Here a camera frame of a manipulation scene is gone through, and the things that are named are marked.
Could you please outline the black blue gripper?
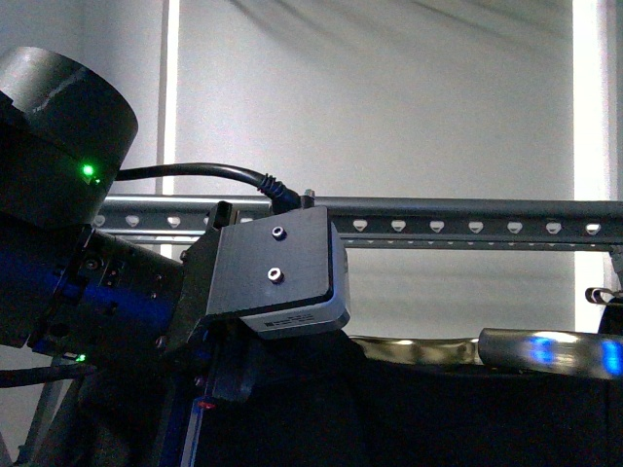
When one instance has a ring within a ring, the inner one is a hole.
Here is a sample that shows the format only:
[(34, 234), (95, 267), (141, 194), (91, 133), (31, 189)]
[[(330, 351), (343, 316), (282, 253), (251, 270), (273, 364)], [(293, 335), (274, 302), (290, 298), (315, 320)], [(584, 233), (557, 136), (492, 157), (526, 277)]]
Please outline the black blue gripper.
[(93, 233), (66, 271), (38, 350), (80, 358), (36, 466), (195, 466), (208, 412), (248, 399), (258, 343), (207, 303), (220, 240), (237, 217), (216, 203), (175, 262)]

